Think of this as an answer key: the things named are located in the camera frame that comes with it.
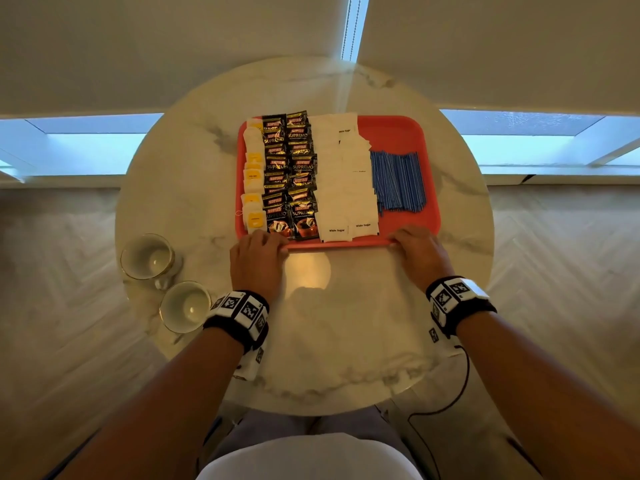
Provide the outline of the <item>pile of white sugar packets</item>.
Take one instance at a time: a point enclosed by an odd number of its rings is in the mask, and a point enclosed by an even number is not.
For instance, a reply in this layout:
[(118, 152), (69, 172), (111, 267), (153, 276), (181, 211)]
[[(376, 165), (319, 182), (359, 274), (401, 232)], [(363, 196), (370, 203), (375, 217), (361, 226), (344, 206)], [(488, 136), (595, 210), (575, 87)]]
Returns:
[(380, 233), (371, 144), (354, 112), (309, 117), (317, 155), (316, 223), (321, 242), (353, 242)]

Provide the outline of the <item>rows of black coffee packets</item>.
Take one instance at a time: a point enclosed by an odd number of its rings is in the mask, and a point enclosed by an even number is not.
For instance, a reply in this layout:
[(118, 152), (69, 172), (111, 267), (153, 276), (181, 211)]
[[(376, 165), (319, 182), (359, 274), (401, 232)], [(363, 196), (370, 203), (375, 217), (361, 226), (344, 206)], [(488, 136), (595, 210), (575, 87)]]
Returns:
[(265, 169), (263, 211), (269, 233), (290, 241), (319, 238), (314, 196), (317, 154), (306, 110), (261, 118)]

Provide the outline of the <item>black white marker wrist band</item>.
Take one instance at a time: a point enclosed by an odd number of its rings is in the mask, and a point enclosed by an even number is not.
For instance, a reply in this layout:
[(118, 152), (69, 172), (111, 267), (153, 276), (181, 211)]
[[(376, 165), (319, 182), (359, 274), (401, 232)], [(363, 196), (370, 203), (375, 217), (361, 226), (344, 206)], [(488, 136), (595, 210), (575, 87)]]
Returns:
[(234, 290), (218, 298), (203, 323), (203, 329), (223, 330), (244, 348), (233, 377), (252, 382), (266, 352), (269, 334), (269, 304), (251, 290)]
[(497, 313), (489, 296), (476, 282), (462, 276), (446, 276), (425, 291), (430, 316), (446, 339), (457, 336), (462, 320), (481, 312)]

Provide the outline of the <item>person's right hand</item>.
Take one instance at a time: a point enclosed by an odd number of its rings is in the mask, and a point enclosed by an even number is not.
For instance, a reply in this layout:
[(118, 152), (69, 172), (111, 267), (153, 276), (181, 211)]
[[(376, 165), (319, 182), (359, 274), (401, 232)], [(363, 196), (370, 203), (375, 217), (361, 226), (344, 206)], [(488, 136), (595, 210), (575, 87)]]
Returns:
[(401, 256), (405, 274), (422, 293), (425, 293), (429, 286), (437, 280), (456, 275), (448, 253), (436, 235), (434, 237), (436, 239), (436, 251), (430, 255), (407, 255), (393, 241)]

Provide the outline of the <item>row of white yellow tea bags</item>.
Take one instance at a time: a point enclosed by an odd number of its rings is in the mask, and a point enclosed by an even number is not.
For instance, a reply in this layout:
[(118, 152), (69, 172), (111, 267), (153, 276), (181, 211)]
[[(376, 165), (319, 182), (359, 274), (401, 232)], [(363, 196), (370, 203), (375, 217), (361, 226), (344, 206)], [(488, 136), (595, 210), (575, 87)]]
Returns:
[(251, 233), (251, 214), (260, 212), (263, 204), (266, 171), (265, 116), (249, 118), (239, 131), (237, 140), (237, 185), (239, 204), (236, 213), (243, 219), (244, 233)]

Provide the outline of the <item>red plastic tray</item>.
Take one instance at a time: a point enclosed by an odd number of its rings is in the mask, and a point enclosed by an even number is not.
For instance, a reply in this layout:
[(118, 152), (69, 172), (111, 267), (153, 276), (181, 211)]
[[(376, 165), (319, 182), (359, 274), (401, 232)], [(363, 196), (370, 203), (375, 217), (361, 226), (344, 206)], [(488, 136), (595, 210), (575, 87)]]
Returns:
[(404, 225), (427, 227), (437, 234), (441, 228), (433, 173), (429, 163), (428, 150), (421, 126), (415, 120), (398, 115), (359, 115), (358, 131), (372, 144), (372, 150), (384, 150), (394, 158), (414, 153), (419, 169), (412, 170), (414, 182), (420, 182), (426, 198), (422, 208), (416, 212), (409, 210), (384, 210), (379, 217), (378, 235), (356, 237), (352, 241), (322, 242), (320, 239), (290, 241), (292, 251), (327, 251), (341, 248), (376, 248), (390, 244), (388, 234)]

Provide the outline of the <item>person's white shirt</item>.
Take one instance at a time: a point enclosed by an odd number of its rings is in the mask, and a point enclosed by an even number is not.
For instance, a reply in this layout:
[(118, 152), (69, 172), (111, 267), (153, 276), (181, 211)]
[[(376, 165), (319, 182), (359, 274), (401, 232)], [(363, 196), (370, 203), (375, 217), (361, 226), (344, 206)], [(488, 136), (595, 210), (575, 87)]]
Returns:
[(270, 440), (213, 460), (196, 480), (422, 480), (400, 451), (344, 433)]

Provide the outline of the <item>person's left forearm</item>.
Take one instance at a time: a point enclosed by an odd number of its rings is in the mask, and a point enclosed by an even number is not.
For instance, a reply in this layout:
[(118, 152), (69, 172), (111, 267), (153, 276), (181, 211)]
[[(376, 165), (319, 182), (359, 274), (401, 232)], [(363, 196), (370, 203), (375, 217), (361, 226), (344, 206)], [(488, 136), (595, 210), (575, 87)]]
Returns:
[(59, 480), (193, 480), (243, 353), (225, 331), (202, 331), (108, 419)]

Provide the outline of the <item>person's right forearm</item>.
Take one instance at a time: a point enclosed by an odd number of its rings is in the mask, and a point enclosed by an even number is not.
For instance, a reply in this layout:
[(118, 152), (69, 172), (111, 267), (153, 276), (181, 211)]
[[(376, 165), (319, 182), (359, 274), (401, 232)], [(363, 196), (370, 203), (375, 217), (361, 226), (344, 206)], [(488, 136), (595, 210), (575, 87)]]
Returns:
[(456, 334), (546, 480), (640, 480), (640, 426), (601, 394), (494, 312)]

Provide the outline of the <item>person's grey trousers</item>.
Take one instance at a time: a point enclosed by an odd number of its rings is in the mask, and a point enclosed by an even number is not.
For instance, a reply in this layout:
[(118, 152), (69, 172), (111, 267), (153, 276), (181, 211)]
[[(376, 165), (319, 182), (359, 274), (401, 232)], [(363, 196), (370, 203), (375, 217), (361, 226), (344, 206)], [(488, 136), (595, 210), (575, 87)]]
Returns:
[(395, 448), (414, 466), (416, 462), (401, 436), (375, 406), (322, 417), (290, 416), (249, 410), (220, 442), (208, 463), (240, 449), (290, 436), (344, 433)]

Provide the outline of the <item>pile of blue stir sticks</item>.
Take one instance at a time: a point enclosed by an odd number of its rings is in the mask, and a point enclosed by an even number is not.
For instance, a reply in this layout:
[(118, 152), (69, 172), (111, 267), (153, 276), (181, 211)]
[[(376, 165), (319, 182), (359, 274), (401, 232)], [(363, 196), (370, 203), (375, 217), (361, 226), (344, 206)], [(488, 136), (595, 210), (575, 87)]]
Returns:
[(425, 208), (427, 197), (417, 152), (401, 155), (370, 152), (370, 158), (380, 215), (384, 211), (417, 214)]

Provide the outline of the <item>white cup with gold rim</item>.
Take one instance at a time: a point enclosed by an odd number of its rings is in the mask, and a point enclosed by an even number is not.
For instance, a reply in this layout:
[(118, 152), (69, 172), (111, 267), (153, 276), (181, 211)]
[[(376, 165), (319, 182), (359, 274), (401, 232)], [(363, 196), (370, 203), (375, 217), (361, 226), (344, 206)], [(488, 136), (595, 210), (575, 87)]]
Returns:
[(182, 254), (155, 233), (143, 234), (126, 243), (118, 261), (126, 277), (153, 284), (160, 291), (169, 289), (183, 265)]
[(211, 307), (211, 295), (206, 288), (198, 282), (185, 281), (166, 291), (159, 306), (159, 315), (167, 329), (185, 334), (203, 325)]

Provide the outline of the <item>person's left hand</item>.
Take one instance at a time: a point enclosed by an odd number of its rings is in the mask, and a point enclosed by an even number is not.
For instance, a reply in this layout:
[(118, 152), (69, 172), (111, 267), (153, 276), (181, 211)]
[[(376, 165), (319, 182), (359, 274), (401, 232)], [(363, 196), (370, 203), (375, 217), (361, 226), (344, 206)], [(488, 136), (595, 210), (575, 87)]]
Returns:
[(276, 258), (274, 260), (233, 260), (232, 247), (230, 250), (232, 290), (254, 292), (264, 298), (269, 306), (273, 305), (282, 289), (285, 258)]

